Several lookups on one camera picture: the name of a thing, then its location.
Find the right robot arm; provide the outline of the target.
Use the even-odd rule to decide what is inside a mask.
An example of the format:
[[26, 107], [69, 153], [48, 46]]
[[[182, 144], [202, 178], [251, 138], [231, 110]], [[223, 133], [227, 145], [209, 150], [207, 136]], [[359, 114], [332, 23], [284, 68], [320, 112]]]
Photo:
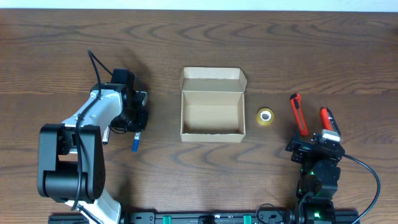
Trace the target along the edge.
[[332, 199], [341, 174], [337, 164], [345, 150], [338, 141], [321, 134], [315, 134], [312, 140], [301, 140], [296, 129], [285, 148], [292, 153], [291, 161], [301, 164], [297, 203], [285, 214], [286, 223], [336, 223]]

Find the red utility knife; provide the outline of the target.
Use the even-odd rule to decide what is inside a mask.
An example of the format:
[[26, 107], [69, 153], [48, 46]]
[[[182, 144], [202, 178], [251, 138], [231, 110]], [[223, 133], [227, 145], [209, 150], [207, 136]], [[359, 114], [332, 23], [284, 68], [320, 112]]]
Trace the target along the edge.
[[302, 136], [307, 136], [308, 128], [302, 112], [301, 98], [302, 96], [300, 94], [294, 93], [293, 95], [290, 96], [290, 104], [292, 106], [300, 134]]

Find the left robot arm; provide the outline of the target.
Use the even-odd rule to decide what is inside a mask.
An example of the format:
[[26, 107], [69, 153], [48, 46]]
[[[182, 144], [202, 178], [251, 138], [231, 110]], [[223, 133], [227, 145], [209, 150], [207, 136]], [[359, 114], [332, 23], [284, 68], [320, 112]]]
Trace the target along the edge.
[[110, 133], [134, 133], [136, 152], [145, 130], [147, 93], [134, 90], [134, 74], [111, 72], [70, 118], [45, 124], [39, 134], [37, 189], [42, 197], [65, 203], [76, 215], [51, 215], [49, 223], [129, 223], [130, 215], [105, 189], [103, 145]]

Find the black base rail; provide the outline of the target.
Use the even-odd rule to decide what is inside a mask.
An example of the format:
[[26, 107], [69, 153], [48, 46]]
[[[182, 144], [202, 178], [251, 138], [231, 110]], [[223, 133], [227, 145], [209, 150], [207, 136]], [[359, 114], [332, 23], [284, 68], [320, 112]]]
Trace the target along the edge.
[[[322, 212], [309, 208], [301, 213], [300, 223], [352, 223], [359, 216], [354, 210], [335, 210]], [[295, 213], [276, 208], [260, 209], [256, 212], [224, 213], [153, 213], [137, 212], [123, 214], [120, 223], [128, 224], [260, 224], [295, 223]]]

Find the black whiteboard marker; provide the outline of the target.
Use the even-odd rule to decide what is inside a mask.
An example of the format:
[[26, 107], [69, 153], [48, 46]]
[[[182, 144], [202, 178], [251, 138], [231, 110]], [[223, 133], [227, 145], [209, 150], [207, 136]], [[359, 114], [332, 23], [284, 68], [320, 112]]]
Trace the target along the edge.
[[110, 132], [110, 128], [109, 128], [109, 126], [107, 126], [103, 133], [103, 137], [102, 137], [102, 143], [104, 145], [107, 145], [109, 143], [109, 132]]

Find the open cardboard box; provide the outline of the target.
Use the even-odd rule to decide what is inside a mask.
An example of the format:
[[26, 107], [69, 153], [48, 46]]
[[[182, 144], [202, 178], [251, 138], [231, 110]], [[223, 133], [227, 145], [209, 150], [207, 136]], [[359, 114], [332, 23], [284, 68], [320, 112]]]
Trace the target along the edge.
[[246, 84], [240, 68], [183, 68], [181, 141], [241, 142], [246, 135]]

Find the blue whiteboard marker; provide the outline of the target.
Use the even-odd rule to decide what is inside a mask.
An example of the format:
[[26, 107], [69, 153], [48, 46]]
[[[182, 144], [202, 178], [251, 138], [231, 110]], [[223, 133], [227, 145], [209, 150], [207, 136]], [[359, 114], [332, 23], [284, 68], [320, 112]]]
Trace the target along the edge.
[[137, 152], [138, 147], [139, 147], [139, 141], [140, 141], [140, 132], [135, 133], [134, 135], [134, 140], [133, 140], [133, 145], [132, 145], [132, 152]]

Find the red black stapler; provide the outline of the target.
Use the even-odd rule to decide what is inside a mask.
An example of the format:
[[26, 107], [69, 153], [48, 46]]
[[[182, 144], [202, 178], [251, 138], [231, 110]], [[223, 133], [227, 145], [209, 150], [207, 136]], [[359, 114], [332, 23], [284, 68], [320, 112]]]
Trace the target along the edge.
[[338, 135], [341, 136], [340, 129], [336, 123], [336, 120], [333, 116], [333, 113], [327, 107], [322, 107], [320, 110], [320, 117], [323, 125], [323, 129], [327, 129], [329, 131], [334, 131]]

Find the yellow tape roll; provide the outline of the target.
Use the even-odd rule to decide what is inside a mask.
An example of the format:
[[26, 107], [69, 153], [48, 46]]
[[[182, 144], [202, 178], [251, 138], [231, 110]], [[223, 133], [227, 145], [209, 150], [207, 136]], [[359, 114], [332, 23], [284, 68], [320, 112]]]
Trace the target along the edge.
[[274, 120], [274, 113], [270, 108], [262, 108], [258, 111], [256, 120], [261, 126], [269, 126]]

